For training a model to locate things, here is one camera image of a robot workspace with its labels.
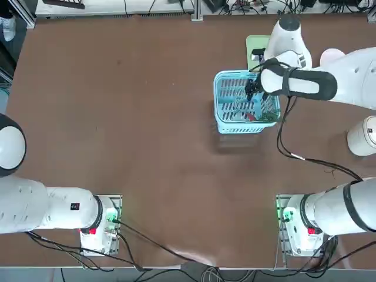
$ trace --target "table surface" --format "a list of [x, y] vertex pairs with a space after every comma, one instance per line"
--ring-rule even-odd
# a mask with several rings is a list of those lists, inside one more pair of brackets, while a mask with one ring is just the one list
[[[248, 35], [269, 35], [277, 17], [216, 16], [40, 21], [19, 58], [8, 114], [24, 129], [18, 176], [47, 186], [122, 194], [123, 220], [187, 256], [221, 267], [272, 268], [277, 194], [320, 192], [350, 178], [290, 160], [276, 149], [278, 126], [256, 135], [220, 135], [213, 117], [217, 72], [246, 69]], [[376, 45], [365, 16], [304, 15], [314, 65], [326, 48]], [[281, 98], [281, 108], [286, 99]], [[376, 158], [347, 149], [345, 131], [372, 114], [356, 106], [299, 100], [284, 129], [294, 152], [374, 176]], [[79, 244], [74, 230], [41, 232]], [[124, 232], [144, 266], [181, 260]], [[337, 255], [375, 236], [341, 236]], [[24, 234], [1, 236], [2, 266], [76, 266]], [[374, 268], [376, 249], [339, 267]], [[120, 254], [128, 258], [121, 245]], [[101, 266], [125, 266], [109, 258]], [[288, 267], [299, 267], [289, 260]], [[278, 266], [283, 266], [279, 256]]]

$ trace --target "plastic basket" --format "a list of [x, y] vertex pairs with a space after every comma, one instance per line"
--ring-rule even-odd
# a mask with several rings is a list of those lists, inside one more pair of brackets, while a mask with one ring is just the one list
[[[276, 96], [263, 100], [263, 92], [248, 101], [244, 87], [256, 73], [247, 70], [219, 72], [213, 83], [214, 115], [220, 133], [258, 133], [276, 124], [280, 117], [280, 102]], [[256, 119], [249, 119], [250, 113]]]

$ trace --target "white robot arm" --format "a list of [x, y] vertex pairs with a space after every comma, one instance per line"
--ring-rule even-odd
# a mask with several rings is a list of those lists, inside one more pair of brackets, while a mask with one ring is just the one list
[[[11, 176], [26, 155], [21, 127], [0, 114], [0, 234], [35, 229], [79, 229], [81, 246], [109, 254], [119, 210], [107, 196]], [[97, 255], [86, 252], [85, 255]]]
[[[305, 63], [311, 62], [311, 56], [297, 22], [291, 16], [282, 17], [274, 27], [256, 83], [258, 90], [376, 109], [376, 48], [354, 51], [312, 69]], [[292, 254], [312, 256], [324, 234], [375, 232], [374, 199], [376, 178], [326, 192], [292, 195], [280, 215]]]
[[376, 109], [376, 48], [354, 51], [312, 69], [299, 21], [288, 15], [275, 25], [264, 60], [259, 90], [270, 95], [329, 100]]

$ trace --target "metal bracket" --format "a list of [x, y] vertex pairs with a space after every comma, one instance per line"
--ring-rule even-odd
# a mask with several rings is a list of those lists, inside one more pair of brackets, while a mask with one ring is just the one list
[[9, 0], [13, 8], [17, 11], [20, 17], [26, 22], [27, 28], [34, 28], [36, 18], [27, 7], [24, 0]]
[[201, 14], [201, 2], [202, 0], [193, 0], [194, 3], [194, 12], [192, 14], [191, 21], [192, 22], [202, 22], [203, 17]]

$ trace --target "white object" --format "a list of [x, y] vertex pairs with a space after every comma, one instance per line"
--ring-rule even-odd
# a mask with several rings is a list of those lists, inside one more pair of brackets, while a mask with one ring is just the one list
[[334, 60], [339, 59], [340, 57], [345, 56], [345, 53], [341, 50], [335, 48], [326, 49], [320, 57], [320, 66], [324, 66], [327, 63], [330, 63]]
[[[113, 205], [111, 199], [106, 196], [98, 196], [103, 206], [103, 213], [100, 224], [96, 229], [95, 234], [85, 234], [80, 232], [81, 246], [90, 250], [100, 251], [109, 254], [113, 239], [117, 235], [117, 224], [109, 221], [109, 217], [118, 218], [118, 211]], [[84, 251], [86, 256], [97, 256], [98, 254]]]
[[293, 51], [303, 69], [312, 68], [310, 51], [301, 36], [301, 27], [296, 16], [282, 16], [271, 32], [268, 45], [264, 53], [264, 60], [275, 58], [286, 51]]
[[369, 116], [347, 133], [348, 148], [357, 156], [376, 153], [376, 116]]
[[6, 170], [16, 168], [26, 153], [22, 132], [13, 126], [0, 129], [0, 167]]
[[322, 245], [324, 233], [309, 234], [300, 216], [300, 202], [304, 195], [293, 195], [288, 201], [288, 206], [283, 210], [288, 239], [290, 240], [293, 256], [311, 257]]
[[1, 18], [2, 32], [5, 41], [11, 41], [16, 36], [16, 18], [15, 16], [10, 19]]
[[[288, 56], [280, 55], [276, 59], [280, 62], [291, 62], [299, 60], [294, 52], [286, 51]], [[302, 72], [326, 72], [335, 78], [337, 90], [330, 101], [341, 102], [356, 105], [369, 109], [376, 109], [376, 95], [374, 88], [376, 86], [376, 48], [366, 48], [351, 52], [345, 56], [325, 64], [318, 68], [310, 70], [301, 70]], [[264, 69], [261, 72], [261, 84], [263, 89], [268, 92], [274, 92], [282, 89], [283, 77]], [[290, 90], [312, 94], [318, 93], [319, 84], [304, 79], [289, 78], [288, 85]]]
[[[347, 185], [342, 184], [326, 192], [311, 194], [305, 203], [302, 202], [303, 195], [297, 194], [291, 197], [283, 214], [286, 219], [290, 216], [289, 212], [293, 212], [291, 220], [285, 223], [293, 255], [310, 256], [312, 254], [310, 250], [317, 248], [317, 242], [322, 243], [324, 233], [336, 236], [362, 233], [368, 229], [376, 230], [376, 217], [374, 216], [376, 178], [367, 178], [362, 182], [352, 184], [349, 188], [350, 197], [345, 196], [344, 193]], [[356, 222], [357, 220], [353, 220], [354, 214], [360, 219], [360, 224]], [[322, 233], [318, 236], [308, 235], [308, 228], [302, 221], [304, 215], [308, 218], [308, 223], [315, 229], [321, 229]]]
[[[95, 199], [90, 191], [81, 188], [45, 187], [15, 176], [0, 178], [0, 234], [81, 229], [82, 247], [109, 254], [117, 234], [109, 217], [117, 219], [118, 211], [107, 196]], [[89, 228], [95, 233], [82, 233]]]

